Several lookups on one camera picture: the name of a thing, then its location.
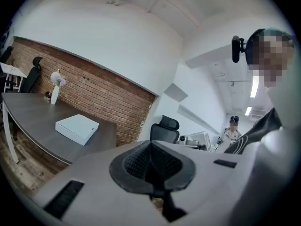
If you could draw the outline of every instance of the white box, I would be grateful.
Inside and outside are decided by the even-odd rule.
[[[81,145],[85,145],[96,132],[99,123],[83,115],[74,115],[55,123],[55,130]]]

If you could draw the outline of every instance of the brick wall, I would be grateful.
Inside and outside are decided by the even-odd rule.
[[[32,60],[40,61],[42,74],[34,92],[52,90],[50,75],[60,69],[66,85],[59,99],[117,124],[117,146],[136,142],[155,99],[150,92],[86,60],[30,40],[16,38],[7,64],[28,74]]]

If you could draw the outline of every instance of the gray desk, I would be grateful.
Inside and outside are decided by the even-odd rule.
[[[14,161],[17,158],[12,143],[8,113],[20,129],[40,148],[55,158],[71,164],[85,155],[116,147],[116,124],[80,111],[60,100],[55,105],[41,94],[2,93],[5,135]],[[82,146],[55,130],[55,122],[81,114],[99,123],[97,131]]]

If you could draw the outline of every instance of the white vase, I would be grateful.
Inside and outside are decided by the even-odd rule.
[[[52,95],[51,95],[51,104],[54,105],[56,103],[59,91],[60,91],[60,87],[59,86],[55,86],[55,88],[52,91]]]

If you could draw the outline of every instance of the black slot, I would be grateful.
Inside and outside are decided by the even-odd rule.
[[[236,162],[225,161],[221,159],[215,160],[214,163],[228,168],[235,168],[237,164]]]
[[[50,203],[44,208],[44,210],[52,216],[60,219],[83,186],[84,184],[81,182],[73,180],[70,181],[58,193],[58,195],[50,201]]]

